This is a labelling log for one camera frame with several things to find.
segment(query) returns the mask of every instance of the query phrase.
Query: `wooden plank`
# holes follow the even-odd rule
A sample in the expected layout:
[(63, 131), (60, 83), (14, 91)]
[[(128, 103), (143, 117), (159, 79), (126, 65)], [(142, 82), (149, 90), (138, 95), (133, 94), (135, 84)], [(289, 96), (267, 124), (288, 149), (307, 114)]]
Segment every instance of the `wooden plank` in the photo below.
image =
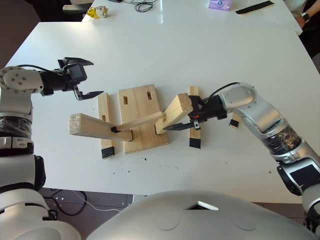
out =
[(162, 111), (158, 111), (156, 113), (140, 117), (136, 120), (128, 121), (126, 123), (115, 126), (118, 131), (125, 131), (129, 129), (133, 129), (134, 127), (138, 127), (147, 123), (154, 123), (158, 119), (162, 119), (164, 117), (164, 113)]
[(156, 133), (159, 135), (165, 133), (166, 130), (163, 128), (176, 124), (178, 121), (187, 116), (192, 110), (193, 107), (188, 94), (178, 94), (164, 111), (164, 118), (159, 119), (155, 123)]
[(230, 120), (229, 126), (237, 129), (239, 127), (241, 117), (238, 114), (232, 113), (232, 118)]
[[(199, 96), (199, 87), (197, 86), (189, 86), (189, 95), (190, 96)], [(199, 139), (201, 140), (201, 130), (195, 130), (195, 128), (190, 128), (190, 132), (189, 132), (189, 139)]]
[[(102, 93), (98, 96), (99, 119), (112, 123), (111, 100), (108, 93)], [(115, 155), (116, 143), (114, 140), (101, 139), (102, 158), (106, 159)]]
[[(160, 112), (154, 85), (119, 90), (118, 96), (122, 124)], [(123, 143), (123, 151), (125, 154), (168, 144), (168, 139), (165, 134), (156, 134), (154, 123), (136, 126), (131, 130), (133, 140)]]
[(130, 130), (114, 133), (111, 131), (113, 126), (112, 123), (82, 113), (69, 117), (69, 133), (71, 135), (121, 141), (132, 140), (133, 136)]

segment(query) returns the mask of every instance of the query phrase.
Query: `table surface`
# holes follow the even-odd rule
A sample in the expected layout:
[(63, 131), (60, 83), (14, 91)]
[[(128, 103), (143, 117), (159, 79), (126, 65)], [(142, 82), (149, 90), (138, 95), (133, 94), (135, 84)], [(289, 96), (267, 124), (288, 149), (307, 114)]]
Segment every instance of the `table surface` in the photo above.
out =
[(228, 27), (281, 28), (296, 31), (302, 29), (285, 5), (283, 0), (273, 0), (275, 4), (238, 15), (235, 11), (262, 0), (233, 0), (230, 11), (208, 8), (209, 0), (158, 0), (151, 11), (139, 13), (134, 5), (125, 2), (117, 3), (108, 0), (95, 0), (92, 6), (108, 7), (108, 17), (94, 19), (86, 15), (83, 22), (139, 23), (139, 24), (195, 24), (219, 25)]
[[(189, 85), (208, 96), (230, 82), (247, 82), (320, 152), (319, 73), (293, 31), (40, 22), (8, 66), (54, 69), (63, 57), (94, 63), (85, 67), (88, 79), (79, 89), (108, 92), (118, 124), (121, 89), (154, 84), (165, 109)], [(47, 188), (142, 195), (206, 190), (252, 202), (301, 201), (285, 188), (263, 144), (244, 125), (228, 126), (230, 116), (203, 124), (201, 150), (189, 147), (188, 130), (172, 131), (169, 145), (125, 155), (117, 142), (116, 155), (101, 159), (99, 139), (68, 130), (71, 114), (98, 118), (97, 98), (77, 101), (73, 92), (58, 91), (33, 94), (32, 102), (32, 139), (45, 162)]]

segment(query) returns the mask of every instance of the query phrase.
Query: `black electrical tape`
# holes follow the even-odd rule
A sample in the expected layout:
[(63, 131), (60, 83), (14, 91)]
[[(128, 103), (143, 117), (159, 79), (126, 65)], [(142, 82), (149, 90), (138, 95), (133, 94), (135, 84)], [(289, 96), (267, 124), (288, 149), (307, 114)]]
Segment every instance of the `black electrical tape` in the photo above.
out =
[(243, 9), (240, 9), (238, 11), (235, 11), (235, 13), (236, 14), (246, 14), (246, 13), (258, 10), (258, 9), (262, 9), (262, 8), (267, 7), (269, 5), (272, 5), (272, 4), (274, 4), (274, 2), (272, 2), (272, 1), (264, 1), (262, 3), (256, 4), (256, 5), (252, 5), (252, 6), (248, 6), (246, 8), (243, 8)]

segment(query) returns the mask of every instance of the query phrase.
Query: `purple box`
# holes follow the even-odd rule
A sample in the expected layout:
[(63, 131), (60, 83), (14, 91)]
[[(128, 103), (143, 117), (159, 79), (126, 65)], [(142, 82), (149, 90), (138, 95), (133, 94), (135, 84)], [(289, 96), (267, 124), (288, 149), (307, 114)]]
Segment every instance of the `purple box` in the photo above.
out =
[(232, 0), (210, 0), (209, 8), (230, 11)]

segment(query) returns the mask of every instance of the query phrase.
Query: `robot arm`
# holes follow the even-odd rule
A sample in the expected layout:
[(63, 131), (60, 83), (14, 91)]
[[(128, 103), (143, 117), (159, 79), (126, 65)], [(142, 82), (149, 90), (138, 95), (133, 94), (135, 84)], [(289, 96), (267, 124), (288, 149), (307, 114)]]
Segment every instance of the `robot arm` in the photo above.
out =
[[(38, 191), (46, 181), (44, 160), (34, 155), (31, 140), (31, 94), (52, 95), (73, 91), (78, 100), (102, 91), (83, 94), (78, 84), (87, 79), (84, 66), (92, 62), (66, 57), (59, 67), (47, 70), (33, 65), (0, 70), (0, 228), (2, 239), (80, 239), (69, 224), (56, 220)], [(23, 67), (38, 68), (40, 71)]]
[(210, 118), (224, 119), (229, 113), (239, 115), (244, 125), (268, 148), (279, 164), (277, 171), (287, 189), (302, 195), (303, 207), (314, 226), (320, 225), (320, 158), (293, 130), (287, 120), (264, 101), (250, 84), (234, 82), (229, 90), (201, 99), (189, 96), (193, 111), (190, 123), (178, 123), (166, 130), (184, 130)]

